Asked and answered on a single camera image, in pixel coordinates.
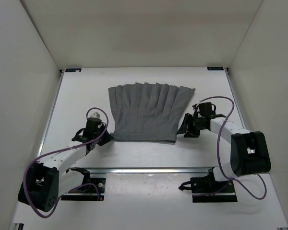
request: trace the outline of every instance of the wall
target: wall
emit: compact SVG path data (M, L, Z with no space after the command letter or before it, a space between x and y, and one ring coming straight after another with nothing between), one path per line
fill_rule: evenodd
M0 0L0 230L36 156L59 70L17 0Z
M265 133L288 219L288 0L264 0L230 65L248 127Z
M60 69L224 66L262 0L21 0Z

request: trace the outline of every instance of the gray fabric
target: gray fabric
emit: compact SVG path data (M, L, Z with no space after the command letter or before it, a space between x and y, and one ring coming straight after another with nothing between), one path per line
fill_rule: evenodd
M108 91L115 140L175 142L180 117L195 89L135 83Z

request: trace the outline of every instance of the table surface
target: table surface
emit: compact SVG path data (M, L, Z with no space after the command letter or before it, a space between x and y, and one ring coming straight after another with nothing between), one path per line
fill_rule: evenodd
M225 72L208 71L204 67L94 68L65 73L42 154L69 144L75 132L85 126L85 113L90 107L106 111L108 130L113 131L108 88L135 82L195 87L186 109L189 113L193 112L191 105L203 98L233 97ZM226 100L211 101L218 113L227 114L231 109ZM230 120L241 126L236 109ZM229 160L229 152L230 145L222 141L222 161ZM216 165L216 134L209 131L203 131L196 139L179 137L176 144L112 142L97 147L76 164L86 168L148 169ZM288 226L270 175L263 175L268 187L263 201L253 199L234 183L238 202L215 204L192 203L190 191L178 190L178 186L192 176L189 173L108 173L104 202L60 201L49 219L39 218L29 206L18 203L13 222L24 223L24 230L270 230ZM263 194L257 176L245 176L242 181L257 196Z

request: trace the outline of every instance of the robotic arm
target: robotic arm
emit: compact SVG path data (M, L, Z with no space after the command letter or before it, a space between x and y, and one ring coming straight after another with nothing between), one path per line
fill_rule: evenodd
M209 130L219 134L226 116L216 114L216 106L210 102L193 106L193 115L186 114L177 134L185 134L185 138L198 138L201 130ZM214 167L208 173L207 179L213 182L229 181L239 176L269 172L271 162L262 132L251 132L227 121L221 137L231 144L230 162Z
M86 127L80 129L67 146L70 150L41 158L39 162L35 162L30 166L26 184L29 196L37 209L48 212L55 206L61 195L81 184L90 183L88 170L70 167L90 153L96 144L102 146L113 140L113 137L105 131L97 143L92 142L85 145L85 143L98 138L106 128L99 117L99 113L87 117ZM82 143L84 143L83 146L73 148L73 146ZM23 184L18 194L18 201L29 205Z

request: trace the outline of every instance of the gray cloth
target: gray cloth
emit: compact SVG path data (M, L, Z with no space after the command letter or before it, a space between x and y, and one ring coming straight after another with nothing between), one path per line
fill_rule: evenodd
M135 83L108 91L115 140L175 142L180 117L195 89Z

